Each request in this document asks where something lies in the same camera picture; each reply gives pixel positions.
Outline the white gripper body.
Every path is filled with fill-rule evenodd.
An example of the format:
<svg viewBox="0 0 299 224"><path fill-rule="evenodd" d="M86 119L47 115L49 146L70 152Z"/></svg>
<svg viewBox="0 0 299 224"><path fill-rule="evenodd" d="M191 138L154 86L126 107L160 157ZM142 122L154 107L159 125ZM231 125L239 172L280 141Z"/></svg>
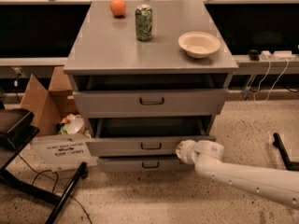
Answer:
<svg viewBox="0 0 299 224"><path fill-rule="evenodd" d="M195 164L193 148L196 142L193 140L181 141L176 147L176 154L186 164Z"/></svg>

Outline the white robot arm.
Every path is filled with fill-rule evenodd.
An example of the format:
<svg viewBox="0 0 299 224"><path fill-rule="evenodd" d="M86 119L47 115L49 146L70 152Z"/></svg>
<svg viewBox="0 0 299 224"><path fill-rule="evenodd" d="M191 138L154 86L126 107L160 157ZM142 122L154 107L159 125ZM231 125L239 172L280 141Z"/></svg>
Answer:
<svg viewBox="0 0 299 224"><path fill-rule="evenodd" d="M299 209L299 175L294 171L239 165L222 160L224 146L208 140L186 140L177 156L195 172L230 187Z"/></svg>

